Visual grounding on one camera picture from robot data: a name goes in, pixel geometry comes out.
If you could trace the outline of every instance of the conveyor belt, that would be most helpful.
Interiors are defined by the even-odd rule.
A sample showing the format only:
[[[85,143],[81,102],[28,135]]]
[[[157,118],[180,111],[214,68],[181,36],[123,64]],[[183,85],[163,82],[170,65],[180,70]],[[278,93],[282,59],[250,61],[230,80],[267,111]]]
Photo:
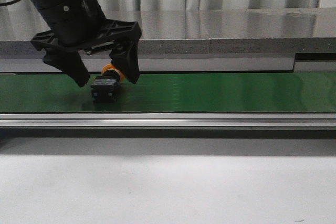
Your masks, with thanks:
[[[63,74],[0,83],[0,126],[336,127],[336,73],[143,74],[100,104]]]
[[[336,73],[143,74],[116,103],[63,74],[0,76],[0,112],[335,112]]]

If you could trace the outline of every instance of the aluminum rail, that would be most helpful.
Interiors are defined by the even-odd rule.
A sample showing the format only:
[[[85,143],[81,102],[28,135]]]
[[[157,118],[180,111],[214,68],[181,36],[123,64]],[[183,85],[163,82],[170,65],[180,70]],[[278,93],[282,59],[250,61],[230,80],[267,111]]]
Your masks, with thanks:
[[[0,127],[333,128],[336,113],[74,113],[0,114]]]

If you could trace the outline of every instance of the black cable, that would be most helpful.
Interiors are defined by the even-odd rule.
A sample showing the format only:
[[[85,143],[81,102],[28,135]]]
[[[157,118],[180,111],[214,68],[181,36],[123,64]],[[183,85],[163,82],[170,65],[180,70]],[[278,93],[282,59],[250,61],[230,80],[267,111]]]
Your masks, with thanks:
[[[21,0],[13,0],[13,1],[10,1],[10,2],[6,2],[6,3],[0,3],[0,7],[2,6],[8,6],[8,5],[13,5],[17,2],[20,2]]]

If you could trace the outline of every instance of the green conveyor belt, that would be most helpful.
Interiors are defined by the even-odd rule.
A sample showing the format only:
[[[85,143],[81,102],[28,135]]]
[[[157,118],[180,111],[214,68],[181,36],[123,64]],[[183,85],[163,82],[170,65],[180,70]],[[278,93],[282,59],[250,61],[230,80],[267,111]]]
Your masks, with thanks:
[[[334,72],[143,74],[101,104],[63,74],[0,75],[0,113],[335,111]]]

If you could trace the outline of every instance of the white table surface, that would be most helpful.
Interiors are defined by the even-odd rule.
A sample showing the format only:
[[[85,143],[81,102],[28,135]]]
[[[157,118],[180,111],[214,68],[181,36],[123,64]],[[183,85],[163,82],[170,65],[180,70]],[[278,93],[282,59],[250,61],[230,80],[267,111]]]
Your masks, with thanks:
[[[0,223],[332,224],[335,153],[331,139],[0,137]]]

